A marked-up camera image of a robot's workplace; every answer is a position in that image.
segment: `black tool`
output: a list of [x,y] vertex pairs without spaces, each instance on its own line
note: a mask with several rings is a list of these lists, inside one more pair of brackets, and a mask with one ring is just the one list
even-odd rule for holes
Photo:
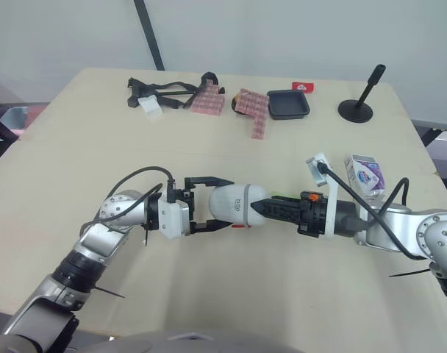
[[382,74],[386,69],[385,65],[378,64],[372,71],[371,77],[368,79],[368,85],[362,92],[359,100],[347,99],[342,101],[338,106],[339,114],[353,123],[365,123],[372,118],[373,111],[366,103],[364,103],[373,86],[377,85]]

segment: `black cable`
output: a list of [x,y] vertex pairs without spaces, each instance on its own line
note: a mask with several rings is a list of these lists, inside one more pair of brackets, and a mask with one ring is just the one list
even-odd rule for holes
[[[125,183],[127,180],[131,179],[132,177],[135,177],[137,174],[143,173],[144,171],[161,171],[162,173],[164,173],[167,177],[168,177],[168,193],[173,193],[172,191],[170,191],[170,186],[174,185],[174,178],[173,175],[171,174],[171,172],[168,169],[165,169],[163,167],[158,167],[156,165],[152,165],[150,167],[143,167],[140,168],[136,171],[133,171],[131,174],[125,176],[124,178],[122,178],[121,180],[119,180],[117,182],[116,185],[114,185],[114,187],[111,189],[111,191],[107,194],[106,198],[111,197],[112,195],[114,195],[114,193],[117,191],[117,189],[119,189],[119,187]],[[99,210],[98,212],[96,212],[95,216],[93,219],[98,219],[99,218]]]
[[[397,196],[402,186],[403,186],[403,193],[401,195],[401,204],[407,206],[407,195],[408,195],[408,187],[410,186],[410,181],[408,180],[408,178],[401,178],[400,181],[397,183],[397,185],[394,187],[392,193],[388,196],[387,201],[382,205],[381,209],[379,210],[378,212],[379,216],[382,217],[384,215],[384,213],[387,211],[387,208],[390,207],[390,205],[392,204],[394,198]],[[377,223],[375,220],[370,221],[368,228],[371,228],[375,223]]]
[[413,272],[407,272],[405,274],[392,274],[389,277],[402,277],[402,276],[409,276],[410,274],[422,274],[423,272],[428,272],[431,271],[429,268],[425,269],[425,270],[420,270],[420,271],[413,271]]
[[322,174],[328,174],[334,181],[336,181],[344,190],[346,190],[349,195],[351,195],[358,204],[364,207],[371,216],[379,223],[379,225],[383,228],[383,230],[387,233],[388,237],[392,240],[392,242],[400,249],[401,252],[405,254],[408,258],[412,260],[424,260],[422,256],[416,256],[411,254],[407,248],[403,246],[403,244],[398,240],[398,238],[393,234],[390,227],[384,222],[381,216],[371,207],[369,206],[362,198],[359,196],[354,190],[352,190],[334,171],[330,170],[325,163],[318,162],[317,169]]
[[162,188],[162,186],[163,186],[162,183],[156,184],[152,189],[150,189],[149,191],[144,193],[141,197],[139,197],[137,199],[136,202],[134,202],[130,207],[126,208],[124,211],[118,213],[117,215],[113,215],[111,217],[93,219],[92,221],[89,221],[89,222],[86,222],[85,224],[83,224],[82,225],[82,229],[85,229],[86,227],[88,227],[90,225],[93,225],[93,224],[107,223],[107,222],[110,222],[110,221],[114,221],[115,219],[120,218],[123,215],[126,215],[127,213],[132,211],[134,208],[136,208],[136,206],[138,206],[141,202],[143,202],[143,200],[145,200],[151,194],[156,193],[157,191],[159,191]]

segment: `black strap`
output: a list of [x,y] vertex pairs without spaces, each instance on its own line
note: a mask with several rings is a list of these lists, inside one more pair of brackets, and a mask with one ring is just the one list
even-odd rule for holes
[[[218,79],[217,76],[213,72],[206,72],[201,77],[201,84],[199,87],[196,87],[195,85],[176,81],[176,82],[170,82],[165,85],[157,85],[155,83],[152,83],[150,85],[147,85],[146,83],[143,83],[139,81],[138,79],[130,78],[129,83],[127,87],[132,89],[132,95],[127,100],[127,104],[129,107],[137,107],[138,99],[142,97],[148,97],[151,95],[155,95],[157,97],[157,102],[160,105],[165,105],[167,107],[178,109],[179,107],[183,106],[184,108],[189,107],[192,103],[194,98],[204,89],[205,85],[207,84],[207,80],[212,80],[212,83],[214,85],[218,85]],[[186,91],[182,92],[182,94],[192,94],[192,96],[186,101],[180,101],[178,99],[172,99],[166,96],[166,92],[158,92],[157,90],[163,90],[172,86],[181,86]],[[219,93],[224,93],[225,90],[220,89]]]

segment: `small white box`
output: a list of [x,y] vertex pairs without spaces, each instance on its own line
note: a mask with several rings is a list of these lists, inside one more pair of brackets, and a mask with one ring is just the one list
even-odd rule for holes
[[352,154],[345,159],[349,184],[363,199],[382,200],[385,180],[378,162],[367,156]]

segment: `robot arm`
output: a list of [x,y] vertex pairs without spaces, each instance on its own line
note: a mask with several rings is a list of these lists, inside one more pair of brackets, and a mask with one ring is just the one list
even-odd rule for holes
[[[9,344],[14,346],[13,342],[22,338],[24,344],[35,349],[33,352],[63,352],[79,323],[72,312],[83,307],[103,271],[124,245],[130,229],[136,225],[158,230],[174,239],[196,232],[212,232],[231,224],[259,226],[266,218],[272,218],[294,223],[298,233],[317,238],[342,235],[353,238],[359,245],[394,252],[401,251],[398,247],[401,244],[402,251],[406,249],[413,257],[432,261],[432,273],[447,296],[447,211],[414,213],[391,204],[382,219],[397,236],[393,241],[385,227],[378,223],[370,227],[372,210],[368,212],[366,207],[358,209],[353,202],[337,200],[338,182],[319,168],[320,163],[329,168],[322,154],[307,161],[317,185],[329,185],[328,198],[306,191],[300,199],[271,198],[260,186],[235,185],[215,177],[185,178],[185,187],[178,190],[171,187],[174,181],[170,178],[167,190],[162,193],[143,195],[127,190],[108,196],[98,218],[89,222],[54,273],[41,282],[11,318],[0,340],[11,337]],[[193,189],[197,184],[215,187],[210,197],[210,211],[215,219],[203,224],[193,221]],[[372,204],[368,208],[381,206]]]

